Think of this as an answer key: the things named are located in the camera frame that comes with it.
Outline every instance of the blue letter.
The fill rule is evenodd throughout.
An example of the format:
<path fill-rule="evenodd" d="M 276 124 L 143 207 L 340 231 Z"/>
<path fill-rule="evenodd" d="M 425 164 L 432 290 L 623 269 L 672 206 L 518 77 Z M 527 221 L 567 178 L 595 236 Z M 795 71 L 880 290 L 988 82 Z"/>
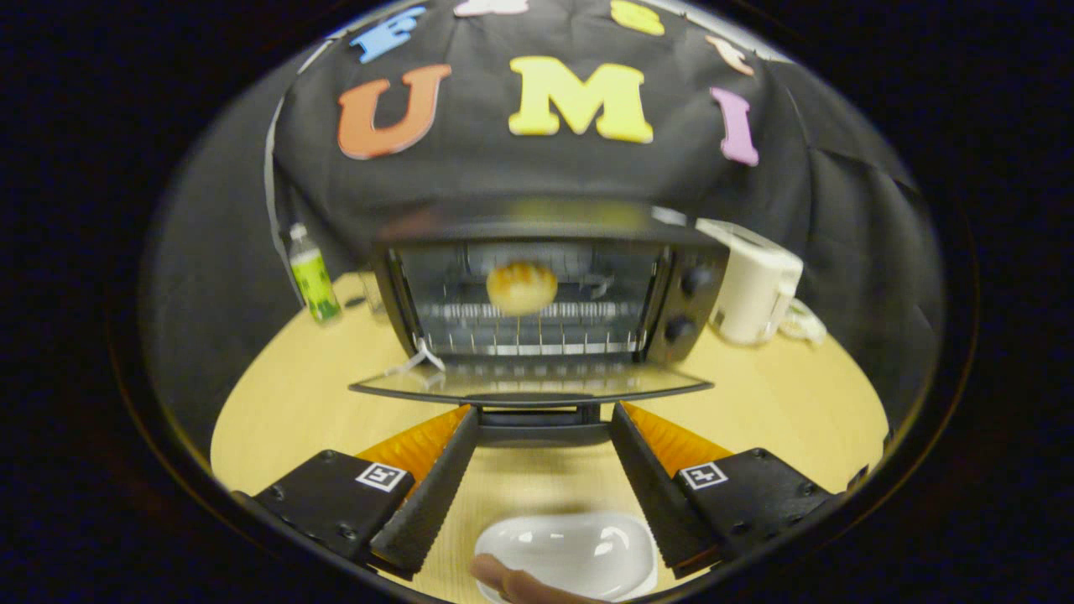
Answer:
<path fill-rule="evenodd" d="M 413 9 L 403 11 L 369 31 L 366 31 L 358 38 L 351 40 L 351 46 L 361 44 L 362 48 L 365 48 L 365 54 L 363 54 L 362 58 L 359 60 L 365 64 L 380 55 L 383 55 L 388 51 L 402 45 L 407 40 L 410 40 L 410 34 L 407 32 L 418 27 L 418 21 L 415 20 L 415 17 L 424 12 L 424 6 L 415 6 Z"/>

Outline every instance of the bread roll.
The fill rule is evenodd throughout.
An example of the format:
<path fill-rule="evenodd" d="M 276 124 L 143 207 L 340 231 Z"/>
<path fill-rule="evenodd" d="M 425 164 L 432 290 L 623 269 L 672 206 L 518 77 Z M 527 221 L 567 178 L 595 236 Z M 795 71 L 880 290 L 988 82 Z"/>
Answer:
<path fill-rule="evenodd" d="M 555 300 L 555 274 L 534 262 L 511 262 L 489 274 L 489 301 L 505 317 L 540 312 Z"/>

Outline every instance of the white kettle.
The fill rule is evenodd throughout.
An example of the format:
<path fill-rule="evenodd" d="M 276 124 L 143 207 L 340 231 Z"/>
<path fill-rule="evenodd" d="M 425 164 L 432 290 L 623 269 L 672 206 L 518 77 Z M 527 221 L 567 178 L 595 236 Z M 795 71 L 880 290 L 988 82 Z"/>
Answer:
<path fill-rule="evenodd" d="M 697 229 L 730 248 L 709 322 L 731 344 L 768 342 L 795 298 L 801 258 L 731 222 L 698 218 Z"/>

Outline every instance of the wooden table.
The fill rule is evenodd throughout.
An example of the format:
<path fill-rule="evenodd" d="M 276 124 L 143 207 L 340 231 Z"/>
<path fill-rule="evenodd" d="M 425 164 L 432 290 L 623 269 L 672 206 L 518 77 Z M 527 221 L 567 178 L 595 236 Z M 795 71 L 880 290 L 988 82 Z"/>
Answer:
<path fill-rule="evenodd" d="M 362 279 L 344 275 L 335 291 L 340 301 L 361 296 Z M 340 320 L 324 327 L 302 310 L 228 398 L 213 435 L 217 479 L 255 494 L 317 451 L 357 454 L 450 411 L 347 389 L 406 359 L 391 326 L 375 320 L 365 304 L 345 308 Z M 635 404 L 735 452 L 766 447 L 831 492 L 844 490 L 861 466 L 880 460 L 888 430 L 884 409 L 831 337 L 813 347 L 777 335 L 761 347 L 739 348 L 707 329 L 679 369 L 715 387 Z M 611 405 L 604 405 L 603 417 L 610 414 Z M 519 515 L 598 509 L 643 518 L 610 442 L 479 447 L 424 569 L 412 583 L 397 583 L 452 602 L 484 603 L 467 574 L 484 528 Z M 679 583 L 659 565 L 655 591 Z"/>

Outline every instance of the black cloth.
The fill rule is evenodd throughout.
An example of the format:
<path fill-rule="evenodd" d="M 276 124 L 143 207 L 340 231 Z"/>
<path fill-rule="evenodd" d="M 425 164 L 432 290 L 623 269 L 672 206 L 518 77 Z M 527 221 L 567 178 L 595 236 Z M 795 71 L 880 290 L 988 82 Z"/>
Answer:
<path fill-rule="evenodd" d="M 231 386 L 297 308 L 261 197 L 266 116 L 289 76 L 273 155 L 275 235 L 286 239 L 293 221 L 304 221 L 333 278 L 359 265 L 378 226 L 415 202 L 527 193 L 649 199 L 742 225 L 798 254 L 806 264 L 799 298 L 862 368 L 892 427 L 902 421 L 939 350 L 942 263 L 927 202 L 859 112 L 795 64 L 748 51 L 755 75 L 732 70 L 707 30 L 655 8 L 662 37 L 616 24 L 604 1 L 532 3 L 521 15 L 465 19 L 453 16 L 456 3 L 423 2 L 411 39 L 366 64 L 348 42 L 369 26 L 333 43 L 296 77 L 293 64 L 281 68 L 265 81 L 272 86 L 259 85 L 222 118 L 180 178 L 168 244 L 155 259 L 163 276 L 155 277 L 150 301 L 150 354 L 164 400 L 195 427 L 195 443 L 207 448 Z M 556 57 L 583 82 L 601 63 L 640 70 L 654 140 L 607 140 L 592 124 L 578 135 L 562 119 L 554 135 L 513 135 L 508 116 L 519 110 L 521 77 L 509 62 L 520 56 Z M 368 160 L 340 153 L 343 92 L 387 78 L 375 125 L 391 126 L 406 112 L 402 74 L 435 63 L 452 73 L 420 141 Z M 722 155 L 712 86 L 749 101 L 758 166 Z M 219 163 L 221 154 L 234 168 Z"/>
<path fill-rule="evenodd" d="M 226 107 L 169 187 L 144 259 L 142 325 L 161 402 L 206 458 L 228 394 L 302 305 L 270 236 L 265 132 L 307 49 Z"/>

